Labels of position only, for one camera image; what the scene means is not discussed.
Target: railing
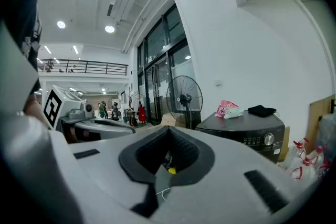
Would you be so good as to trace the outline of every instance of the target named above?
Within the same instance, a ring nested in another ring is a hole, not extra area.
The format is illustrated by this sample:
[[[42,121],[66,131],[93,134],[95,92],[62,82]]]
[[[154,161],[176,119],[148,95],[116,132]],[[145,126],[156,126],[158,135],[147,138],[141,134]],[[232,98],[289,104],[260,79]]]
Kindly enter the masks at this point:
[[[120,63],[81,60],[40,59],[37,61],[38,72],[47,73],[90,73],[127,76],[127,66]]]

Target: black pedestal fan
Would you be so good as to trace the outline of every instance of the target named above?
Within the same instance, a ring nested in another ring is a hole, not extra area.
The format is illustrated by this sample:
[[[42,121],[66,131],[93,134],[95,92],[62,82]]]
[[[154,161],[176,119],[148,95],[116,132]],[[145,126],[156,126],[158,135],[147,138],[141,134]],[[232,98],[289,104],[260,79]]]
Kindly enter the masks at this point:
[[[171,115],[192,129],[193,119],[200,117],[203,107],[202,92],[196,81],[187,76],[174,78],[168,86],[166,100]]]

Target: red bag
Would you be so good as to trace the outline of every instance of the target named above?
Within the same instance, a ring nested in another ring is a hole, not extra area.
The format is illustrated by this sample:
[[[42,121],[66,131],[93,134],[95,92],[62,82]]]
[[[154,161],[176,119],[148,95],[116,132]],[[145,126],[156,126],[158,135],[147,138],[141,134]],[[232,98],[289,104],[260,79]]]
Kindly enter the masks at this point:
[[[140,122],[145,122],[146,121],[145,109],[143,108],[141,102],[139,102],[139,121]]]

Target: black cloth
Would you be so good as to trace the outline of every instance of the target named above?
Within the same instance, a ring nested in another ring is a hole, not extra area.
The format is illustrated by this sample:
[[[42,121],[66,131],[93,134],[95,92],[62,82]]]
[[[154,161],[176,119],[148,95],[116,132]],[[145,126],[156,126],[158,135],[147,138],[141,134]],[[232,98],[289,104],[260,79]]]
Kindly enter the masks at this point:
[[[252,108],[247,109],[249,113],[257,115],[259,117],[267,117],[272,115],[273,113],[277,112],[276,109],[272,108],[264,108],[262,105],[257,105]]]
[[[41,23],[37,0],[8,0],[4,10],[5,24],[22,54],[37,71]],[[31,93],[40,89],[36,81]]]

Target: cardboard box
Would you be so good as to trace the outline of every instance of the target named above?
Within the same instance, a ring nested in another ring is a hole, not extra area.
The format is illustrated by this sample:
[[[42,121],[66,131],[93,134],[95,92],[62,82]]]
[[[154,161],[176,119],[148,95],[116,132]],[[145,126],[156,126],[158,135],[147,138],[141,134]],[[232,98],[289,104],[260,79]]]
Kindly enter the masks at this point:
[[[180,113],[164,114],[162,116],[161,126],[176,126],[185,128],[185,115]]]
[[[286,155],[287,155],[287,152],[288,152],[288,144],[289,144],[289,126],[288,127],[285,127],[285,133],[283,135],[283,142],[282,142],[282,148],[281,148],[281,151],[280,151],[280,156],[279,156],[279,159],[278,159],[278,162],[282,162],[285,160],[286,158]]]

